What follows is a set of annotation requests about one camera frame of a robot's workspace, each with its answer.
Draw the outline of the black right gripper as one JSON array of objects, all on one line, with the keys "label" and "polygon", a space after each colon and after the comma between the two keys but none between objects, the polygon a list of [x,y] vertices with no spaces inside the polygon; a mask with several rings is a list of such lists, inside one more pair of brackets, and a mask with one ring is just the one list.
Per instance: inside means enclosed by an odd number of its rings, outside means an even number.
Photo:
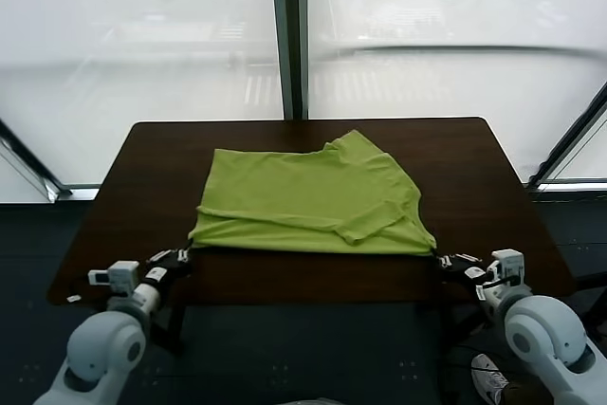
[{"label": "black right gripper", "polygon": [[439,265],[441,279],[446,283],[462,286],[467,291],[474,291],[478,285],[487,282],[487,272],[481,268],[482,260],[467,254],[440,254],[437,250],[433,256]]}]

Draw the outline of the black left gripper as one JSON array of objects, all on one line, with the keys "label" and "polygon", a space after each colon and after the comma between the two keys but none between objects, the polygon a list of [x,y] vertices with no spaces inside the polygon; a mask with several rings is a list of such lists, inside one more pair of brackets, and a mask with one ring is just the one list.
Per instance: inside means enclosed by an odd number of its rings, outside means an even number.
[{"label": "black left gripper", "polygon": [[190,247],[178,249],[176,259],[167,257],[173,253],[172,249],[166,249],[148,258],[149,268],[141,282],[157,291],[170,291],[176,281],[190,275],[192,272]]}]

